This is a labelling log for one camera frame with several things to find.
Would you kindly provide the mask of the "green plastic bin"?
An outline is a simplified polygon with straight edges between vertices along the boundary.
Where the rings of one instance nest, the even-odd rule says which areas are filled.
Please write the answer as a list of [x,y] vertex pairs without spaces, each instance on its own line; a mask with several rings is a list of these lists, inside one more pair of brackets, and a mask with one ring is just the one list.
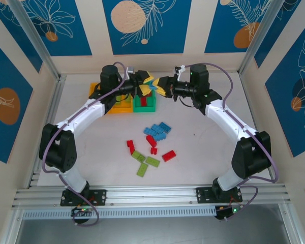
[[155,112],[156,111],[156,95],[155,91],[152,90],[147,97],[147,106],[141,107],[140,97],[135,96],[133,99],[133,112]]

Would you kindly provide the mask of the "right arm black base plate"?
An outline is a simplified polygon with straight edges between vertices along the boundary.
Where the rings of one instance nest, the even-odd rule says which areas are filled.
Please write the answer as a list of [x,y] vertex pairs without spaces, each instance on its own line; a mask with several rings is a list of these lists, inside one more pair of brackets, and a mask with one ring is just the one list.
[[241,191],[235,187],[228,191],[214,190],[213,187],[196,188],[198,203],[230,203],[230,201],[242,202]]

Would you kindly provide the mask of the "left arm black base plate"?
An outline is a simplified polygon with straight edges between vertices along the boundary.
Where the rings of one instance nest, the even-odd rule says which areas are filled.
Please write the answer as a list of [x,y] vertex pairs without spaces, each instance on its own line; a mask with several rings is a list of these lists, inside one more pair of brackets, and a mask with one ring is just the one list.
[[[106,200],[106,190],[86,190],[84,197],[94,206],[104,206]],[[87,203],[70,190],[64,190],[60,200],[60,206],[78,206]]]

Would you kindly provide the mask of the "aluminium frame post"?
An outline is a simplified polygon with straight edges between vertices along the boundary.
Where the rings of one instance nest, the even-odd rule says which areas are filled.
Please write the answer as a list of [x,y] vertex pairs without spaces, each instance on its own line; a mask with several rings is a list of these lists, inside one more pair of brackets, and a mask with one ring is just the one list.
[[285,0],[272,0],[238,68],[241,77],[259,49]]
[[60,73],[21,2],[19,0],[7,0],[7,3],[42,61],[56,81],[59,81]]

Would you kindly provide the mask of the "orange plastic bin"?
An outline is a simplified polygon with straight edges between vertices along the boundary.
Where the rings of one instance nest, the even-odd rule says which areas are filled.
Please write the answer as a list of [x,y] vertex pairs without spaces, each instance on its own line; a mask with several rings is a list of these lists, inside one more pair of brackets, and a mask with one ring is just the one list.
[[113,94],[106,96],[108,92],[102,92],[99,83],[92,83],[90,85],[89,99],[94,100],[95,104],[100,102],[104,106],[104,114],[107,114],[116,102],[116,98]]
[[[120,103],[115,103],[108,113],[132,113],[133,112],[133,98],[131,95],[121,95],[123,100]],[[131,96],[131,101],[125,102],[125,99]]]

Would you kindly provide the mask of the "aluminium mounting rail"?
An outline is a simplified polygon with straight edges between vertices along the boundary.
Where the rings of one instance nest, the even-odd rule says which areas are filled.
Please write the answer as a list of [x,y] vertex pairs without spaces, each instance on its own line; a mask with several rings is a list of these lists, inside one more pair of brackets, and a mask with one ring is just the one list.
[[[290,203],[291,198],[284,184],[256,184],[241,187],[238,197],[243,203],[252,204]],[[202,193],[199,185],[182,186],[91,186],[93,190],[106,190],[105,207],[166,207],[197,206]],[[17,190],[12,209],[54,209],[60,207],[63,187],[31,187]]]

